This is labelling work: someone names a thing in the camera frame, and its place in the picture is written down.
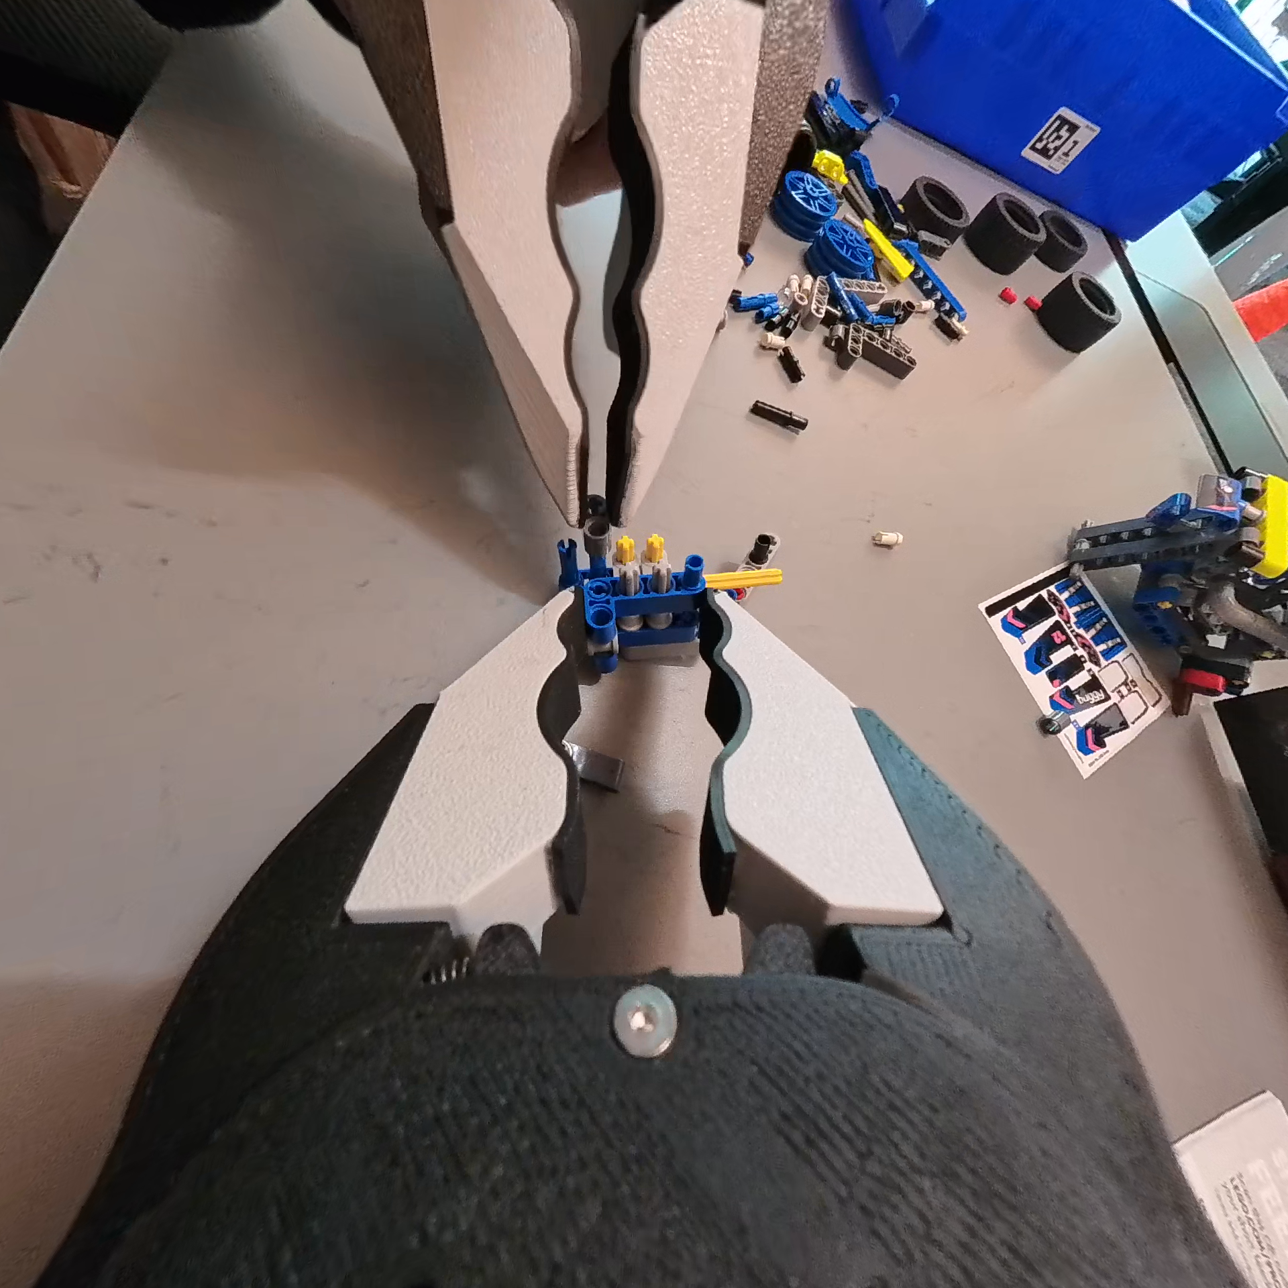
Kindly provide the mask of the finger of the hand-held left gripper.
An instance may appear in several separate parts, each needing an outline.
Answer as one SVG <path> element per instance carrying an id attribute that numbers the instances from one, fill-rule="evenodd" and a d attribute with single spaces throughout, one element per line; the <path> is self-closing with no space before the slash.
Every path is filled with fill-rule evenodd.
<path id="1" fill-rule="evenodd" d="M 739 273 L 764 3 L 649 3 L 617 57 L 609 149 L 630 253 L 606 501 L 627 526 L 658 474 Z"/>
<path id="2" fill-rule="evenodd" d="M 571 526 L 586 494 L 587 414 L 571 374 L 577 287 L 554 176 L 580 103 L 575 26 L 549 1 L 428 1 L 451 260 L 526 451 Z"/>

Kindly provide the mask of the partly built lego buggy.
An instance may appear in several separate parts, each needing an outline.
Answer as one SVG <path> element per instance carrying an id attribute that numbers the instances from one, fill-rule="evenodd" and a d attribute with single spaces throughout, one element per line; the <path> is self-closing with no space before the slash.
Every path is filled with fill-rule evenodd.
<path id="1" fill-rule="evenodd" d="M 1078 526 L 1070 567 L 1136 567 L 1132 607 L 1179 658 L 1170 707 L 1238 697 L 1256 662 L 1287 656 L 1287 483 L 1273 474 L 1201 475 L 1144 517 Z"/>

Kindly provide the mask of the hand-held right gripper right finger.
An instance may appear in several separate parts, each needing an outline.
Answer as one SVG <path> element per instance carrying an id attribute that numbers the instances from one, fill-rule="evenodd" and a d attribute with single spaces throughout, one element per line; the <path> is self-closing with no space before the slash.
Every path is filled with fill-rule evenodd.
<path id="1" fill-rule="evenodd" d="M 719 739 L 699 843 L 710 912 L 748 929 L 937 921 L 940 894 L 843 691 L 724 592 L 705 595 L 699 651 Z"/>

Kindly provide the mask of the grey short lego beam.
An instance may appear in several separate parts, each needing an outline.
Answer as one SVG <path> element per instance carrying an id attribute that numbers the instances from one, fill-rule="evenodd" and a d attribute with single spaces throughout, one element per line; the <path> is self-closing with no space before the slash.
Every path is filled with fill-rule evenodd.
<path id="1" fill-rule="evenodd" d="M 617 756 L 578 745 L 569 739 L 563 743 L 577 776 L 584 782 L 609 793 L 618 793 L 623 783 L 624 762 Z"/>

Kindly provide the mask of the black rubber lego tyre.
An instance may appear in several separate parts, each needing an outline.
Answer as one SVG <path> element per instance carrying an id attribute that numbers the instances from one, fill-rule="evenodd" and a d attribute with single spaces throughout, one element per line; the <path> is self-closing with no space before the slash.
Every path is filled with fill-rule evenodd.
<path id="1" fill-rule="evenodd" d="M 942 181 L 917 176 L 900 199 L 900 208 L 919 241 L 931 237 L 943 250 L 954 245 L 972 222 L 966 204 Z"/>
<path id="2" fill-rule="evenodd" d="M 1123 320 L 1115 297 L 1090 274 L 1073 270 L 1041 297 L 1035 320 L 1069 352 L 1086 352 Z"/>
<path id="3" fill-rule="evenodd" d="M 1029 204 L 998 191 L 975 214 L 962 239 L 980 264 L 994 274 L 1008 276 L 1037 254 L 1047 231 Z"/>
<path id="4" fill-rule="evenodd" d="M 1066 213 L 1054 207 L 1041 210 L 1038 219 L 1043 241 L 1035 250 L 1035 257 L 1057 274 L 1067 274 L 1086 257 L 1089 250 L 1086 233 Z"/>

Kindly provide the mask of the blue lego wheel rim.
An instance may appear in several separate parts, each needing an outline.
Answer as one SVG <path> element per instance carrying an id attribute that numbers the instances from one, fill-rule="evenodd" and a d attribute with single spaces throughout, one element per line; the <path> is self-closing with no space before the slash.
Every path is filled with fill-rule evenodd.
<path id="1" fill-rule="evenodd" d="M 813 170 L 790 168 L 784 173 L 768 214 L 793 239 L 810 244 L 837 216 L 839 199 Z"/>
<path id="2" fill-rule="evenodd" d="M 828 219 L 813 236 L 804 262 L 810 274 L 877 280 L 876 253 L 862 230 L 845 219 Z"/>

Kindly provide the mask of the person's black shirt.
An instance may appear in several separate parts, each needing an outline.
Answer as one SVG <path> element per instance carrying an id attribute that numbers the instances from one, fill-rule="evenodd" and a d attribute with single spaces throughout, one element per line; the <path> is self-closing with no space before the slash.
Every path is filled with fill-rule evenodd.
<path id="1" fill-rule="evenodd" d="M 261 20 L 275 1 L 3 1 L 2 99 L 117 138 L 180 34 Z"/>

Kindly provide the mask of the blue plastic bin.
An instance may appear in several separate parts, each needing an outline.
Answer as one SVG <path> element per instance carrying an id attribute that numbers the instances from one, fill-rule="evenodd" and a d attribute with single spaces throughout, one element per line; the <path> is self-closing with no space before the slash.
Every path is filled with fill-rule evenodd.
<path id="1" fill-rule="evenodd" d="M 1285 73 L 1230 3 L 843 11 L 899 121 L 1123 239 L 1285 132 Z"/>

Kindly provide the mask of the pile of loose lego pieces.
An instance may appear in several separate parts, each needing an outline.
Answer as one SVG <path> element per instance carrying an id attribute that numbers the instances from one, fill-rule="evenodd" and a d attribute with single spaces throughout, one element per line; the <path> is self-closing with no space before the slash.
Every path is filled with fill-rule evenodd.
<path id="1" fill-rule="evenodd" d="M 902 380 L 917 366 L 905 336 L 916 317 L 926 319 L 949 342 L 969 331 L 966 308 L 939 268 L 963 234 L 946 250 L 934 247 L 931 237 L 919 241 L 900 208 L 903 196 L 897 198 L 877 176 L 866 152 L 897 106 L 893 95 L 874 107 L 850 95 L 840 78 L 828 78 L 810 93 L 788 167 L 781 173 L 813 170 L 831 187 L 839 199 L 836 219 L 862 230 L 874 250 L 877 280 L 840 279 L 833 273 L 814 277 L 804 262 L 810 244 L 785 234 L 767 208 L 770 227 L 787 237 L 793 270 L 765 291 L 730 291 L 728 313 L 753 322 L 758 339 L 764 331 L 787 336 L 801 365 L 807 337 L 814 336 L 842 371 L 865 362 Z"/>

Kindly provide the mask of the lego sticker sheet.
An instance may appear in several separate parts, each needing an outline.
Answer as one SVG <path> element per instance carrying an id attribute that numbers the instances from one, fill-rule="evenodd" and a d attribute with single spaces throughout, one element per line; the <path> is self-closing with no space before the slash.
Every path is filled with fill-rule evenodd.
<path id="1" fill-rule="evenodd" d="M 1142 653 L 1103 595 L 1069 564 L 994 595 L 978 610 L 1040 716 L 1072 714 L 1066 730 L 1044 739 L 1064 748 L 1081 779 L 1169 713 L 1165 690 Z"/>

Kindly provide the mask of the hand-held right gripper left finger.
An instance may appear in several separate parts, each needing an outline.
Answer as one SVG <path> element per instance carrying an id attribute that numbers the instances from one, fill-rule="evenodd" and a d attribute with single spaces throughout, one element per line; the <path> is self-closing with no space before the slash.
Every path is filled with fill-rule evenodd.
<path id="1" fill-rule="evenodd" d="M 354 923 L 543 926 L 578 912 L 587 843 L 566 734 L 583 602 L 555 593 L 443 688 L 345 911 Z"/>

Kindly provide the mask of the blue lego assembly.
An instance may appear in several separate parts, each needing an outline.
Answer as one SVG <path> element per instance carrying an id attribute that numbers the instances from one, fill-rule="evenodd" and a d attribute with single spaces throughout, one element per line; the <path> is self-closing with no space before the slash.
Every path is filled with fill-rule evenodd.
<path id="1" fill-rule="evenodd" d="M 698 653 L 701 612 L 710 592 L 742 601 L 750 590 L 782 582 L 774 564 L 781 538 L 756 536 L 733 570 L 707 572 L 701 555 L 670 559 L 666 540 L 643 544 L 603 532 L 558 543 L 558 587 L 577 590 L 584 612 L 584 651 L 607 674 L 626 661 L 684 661 Z"/>

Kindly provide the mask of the white text leaflet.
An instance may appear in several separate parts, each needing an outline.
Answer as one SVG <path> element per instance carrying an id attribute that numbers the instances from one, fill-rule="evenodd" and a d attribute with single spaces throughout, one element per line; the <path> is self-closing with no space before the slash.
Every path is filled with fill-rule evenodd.
<path id="1" fill-rule="evenodd" d="M 1287 1111 L 1270 1090 L 1175 1142 L 1173 1151 L 1248 1285 L 1287 1285 Z"/>

